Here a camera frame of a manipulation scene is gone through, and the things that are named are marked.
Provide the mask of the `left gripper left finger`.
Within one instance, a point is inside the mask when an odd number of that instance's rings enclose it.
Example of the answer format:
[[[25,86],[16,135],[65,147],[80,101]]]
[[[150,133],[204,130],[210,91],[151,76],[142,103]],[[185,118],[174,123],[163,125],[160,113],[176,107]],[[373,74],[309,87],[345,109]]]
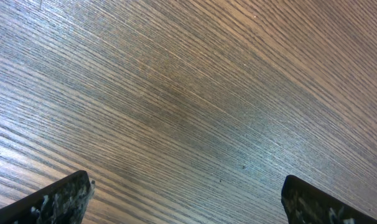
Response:
[[[76,171],[4,208],[0,224],[81,224],[95,181]]]

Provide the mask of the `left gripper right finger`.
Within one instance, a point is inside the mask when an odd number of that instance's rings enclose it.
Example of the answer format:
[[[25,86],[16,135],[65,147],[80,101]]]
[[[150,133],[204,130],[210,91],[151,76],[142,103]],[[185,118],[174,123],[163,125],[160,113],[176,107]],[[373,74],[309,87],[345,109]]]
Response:
[[[289,224],[377,224],[377,220],[306,181],[288,175],[281,202]]]

